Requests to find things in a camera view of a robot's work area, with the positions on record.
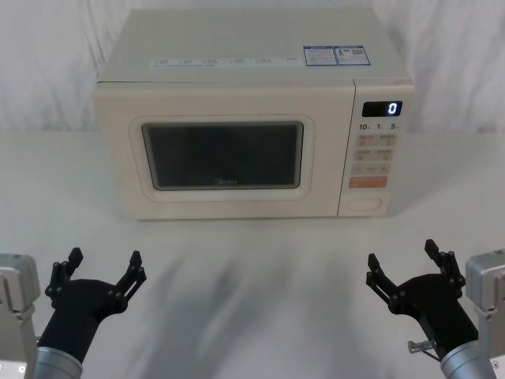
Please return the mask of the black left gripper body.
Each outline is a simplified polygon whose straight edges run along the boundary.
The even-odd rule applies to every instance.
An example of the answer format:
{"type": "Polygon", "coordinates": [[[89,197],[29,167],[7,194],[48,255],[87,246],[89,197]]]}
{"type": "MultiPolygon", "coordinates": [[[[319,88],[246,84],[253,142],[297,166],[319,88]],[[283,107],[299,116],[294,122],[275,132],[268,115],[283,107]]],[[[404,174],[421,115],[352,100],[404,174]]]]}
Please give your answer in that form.
{"type": "Polygon", "coordinates": [[[127,298],[116,286],[100,280],[70,280],[49,285],[45,295],[54,309],[38,346],[62,351],[83,362],[100,323],[122,313],[127,298]]]}

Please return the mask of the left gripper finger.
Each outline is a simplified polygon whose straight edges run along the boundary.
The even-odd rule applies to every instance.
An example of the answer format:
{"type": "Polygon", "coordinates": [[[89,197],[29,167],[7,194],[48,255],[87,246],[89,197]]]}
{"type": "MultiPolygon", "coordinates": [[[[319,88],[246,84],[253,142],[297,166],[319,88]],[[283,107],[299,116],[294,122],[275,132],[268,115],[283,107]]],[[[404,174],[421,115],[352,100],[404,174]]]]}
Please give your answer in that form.
{"type": "Polygon", "coordinates": [[[62,293],[63,287],[70,281],[83,259],[84,255],[80,247],[74,247],[66,261],[53,263],[50,282],[44,291],[45,295],[50,298],[52,306],[56,306],[57,297],[62,293]]]}
{"type": "Polygon", "coordinates": [[[129,266],[121,279],[109,291],[112,312],[124,312],[129,300],[147,280],[143,261],[138,250],[135,250],[129,259],[129,266]]]}

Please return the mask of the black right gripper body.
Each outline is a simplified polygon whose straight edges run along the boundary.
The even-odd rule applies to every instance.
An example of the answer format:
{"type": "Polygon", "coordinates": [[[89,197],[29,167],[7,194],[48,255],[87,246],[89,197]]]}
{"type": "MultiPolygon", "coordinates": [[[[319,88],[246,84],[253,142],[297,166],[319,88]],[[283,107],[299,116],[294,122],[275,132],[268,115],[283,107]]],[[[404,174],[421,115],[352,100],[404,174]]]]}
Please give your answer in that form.
{"type": "Polygon", "coordinates": [[[388,308],[393,314],[414,318],[425,336],[445,356],[465,343],[478,339],[478,331],[459,303],[463,275],[426,274],[395,285],[388,284],[388,308]]]}

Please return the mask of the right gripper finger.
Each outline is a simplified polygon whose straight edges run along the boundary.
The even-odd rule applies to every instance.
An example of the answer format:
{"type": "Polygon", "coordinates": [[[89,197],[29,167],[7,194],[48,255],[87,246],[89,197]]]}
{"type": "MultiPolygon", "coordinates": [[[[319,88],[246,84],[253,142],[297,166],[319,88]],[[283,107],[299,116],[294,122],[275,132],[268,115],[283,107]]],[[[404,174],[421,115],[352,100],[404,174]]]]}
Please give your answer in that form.
{"type": "Polygon", "coordinates": [[[466,285],[466,279],[461,274],[455,253],[453,251],[443,252],[433,239],[425,241],[425,252],[439,268],[441,275],[447,282],[456,300],[462,297],[462,288],[466,285]]]}
{"type": "Polygon", "coordinates": [[[402,288],[394,284],[383,272],[374,253],[368,255],[366,285],[369,286],[386,304],[393,314],[402,314],[402,288]]]}

